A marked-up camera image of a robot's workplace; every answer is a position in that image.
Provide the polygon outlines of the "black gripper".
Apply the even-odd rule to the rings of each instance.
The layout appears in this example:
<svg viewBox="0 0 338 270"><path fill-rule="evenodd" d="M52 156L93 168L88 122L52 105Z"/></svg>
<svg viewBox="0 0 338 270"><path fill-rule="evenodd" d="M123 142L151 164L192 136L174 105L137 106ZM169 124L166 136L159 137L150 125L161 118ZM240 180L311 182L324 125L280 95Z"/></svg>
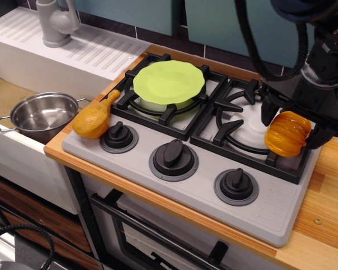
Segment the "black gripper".
<svg viewBox="0 0 338 270"><path fill-rule="evenodd" d="M306 80L263 80L261 121L273 121L280 108L316 123L308 137L308 148L317 149L338 133L338 87L323 88Z"/></svg>

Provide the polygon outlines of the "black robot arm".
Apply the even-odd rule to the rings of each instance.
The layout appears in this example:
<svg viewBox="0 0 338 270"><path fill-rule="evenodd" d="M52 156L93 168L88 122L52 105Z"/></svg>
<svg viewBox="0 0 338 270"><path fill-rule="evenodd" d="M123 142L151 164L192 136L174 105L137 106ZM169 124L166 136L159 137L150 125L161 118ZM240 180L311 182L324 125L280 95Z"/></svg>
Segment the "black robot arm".
<svg viewBox="0 0 338 270"><path fill-rule="evenodd" d="M263 80L261 121L269 125L279 109L289 110L315 126L306 139L317 149L338 137L338 1L272 1L274 10L294 23L314 26L314 44L299 74Z"/></svg>

